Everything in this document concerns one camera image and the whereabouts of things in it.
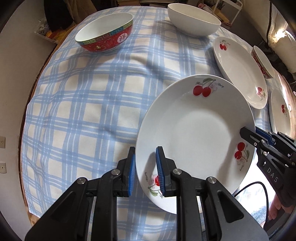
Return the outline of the right hand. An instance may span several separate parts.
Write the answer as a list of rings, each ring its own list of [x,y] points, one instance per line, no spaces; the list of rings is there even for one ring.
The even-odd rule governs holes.
[[[278,198],[277,195],[274,196],[274,199],[269,207],[269,210],[268,210],[268,219],[269,220],[272,220],[272,219],[276,219],[277,215],[278,215],[278,211],[280,209],[283,209],[286,213],[290,213],[290,209],[287,208],[287,207],[284,207],[281,205],[281,202]]]

